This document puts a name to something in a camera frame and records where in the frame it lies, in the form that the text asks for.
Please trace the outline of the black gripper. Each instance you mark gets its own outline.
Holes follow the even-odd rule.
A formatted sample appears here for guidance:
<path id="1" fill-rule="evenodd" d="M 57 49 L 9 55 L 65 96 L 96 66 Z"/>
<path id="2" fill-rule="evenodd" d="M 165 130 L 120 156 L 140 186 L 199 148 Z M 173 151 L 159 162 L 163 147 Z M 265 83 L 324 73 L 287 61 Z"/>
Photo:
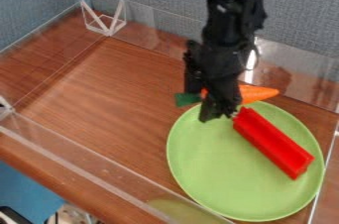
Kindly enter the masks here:
<path id="1" fill-rule="evenodd" d="M 229 47 L 187 42 L 184 52 L 184 92 L 197 94 L 208 90 L 201 102 L 199 120 L 205 123 L 221 116 L 231 118 L 243 98 L 239 76 L 249 70 L 249 55 L 259 57 L 253 42 L 239 42 Z"/>

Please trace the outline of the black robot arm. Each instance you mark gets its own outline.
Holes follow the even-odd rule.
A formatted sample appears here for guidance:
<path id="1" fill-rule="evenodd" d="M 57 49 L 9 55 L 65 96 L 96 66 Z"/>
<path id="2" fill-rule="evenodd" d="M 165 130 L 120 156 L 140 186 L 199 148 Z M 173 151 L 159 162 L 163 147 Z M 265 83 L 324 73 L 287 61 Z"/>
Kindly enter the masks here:
<path id="1" fill-rule="evenodd" d="M 184 93 L 201 100 L 199 120 L 208 122 L 237 112 L 243 96 L 239 76 L 257 53 L 255 31 L 263 28 L 263 0 L 207 0 L 208 18 L 199 42 L 187 42 L 183 55 Z"/>

